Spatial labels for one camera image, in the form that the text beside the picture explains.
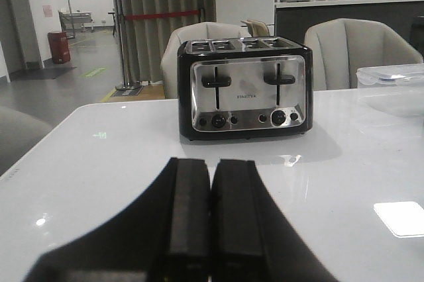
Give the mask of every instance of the container lid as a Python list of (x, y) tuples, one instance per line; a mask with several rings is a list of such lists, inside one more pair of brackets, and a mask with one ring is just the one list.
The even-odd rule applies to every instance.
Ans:
[(359, 68), (356, 76), (363, 85), (420, 85), (424, 87), (424, 64)]

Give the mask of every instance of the white table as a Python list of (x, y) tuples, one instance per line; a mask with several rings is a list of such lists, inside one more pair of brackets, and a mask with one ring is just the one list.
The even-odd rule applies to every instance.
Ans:
[(424, 238), (397, 238), (374, 211), (424, 206), (423, 116), (375, 109), (387, 92), (318, 92), (303, 136), (216, 142), (180, 137), (176, 100), (81, 107), (0, 177), (0, 280), (21, 281), (42, 252), (117, 214), (175, 156), (204, 159), (211, 175), (221, 158), (255, 160), (339, 281), (424, 281)]

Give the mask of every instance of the four-slice toaster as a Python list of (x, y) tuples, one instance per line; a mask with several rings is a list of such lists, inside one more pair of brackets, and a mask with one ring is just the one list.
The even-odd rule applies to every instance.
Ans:
[(190, 140), (312, 127), (312, 51), (281, 37), (189, 40), (178, 50), (180, 133)]

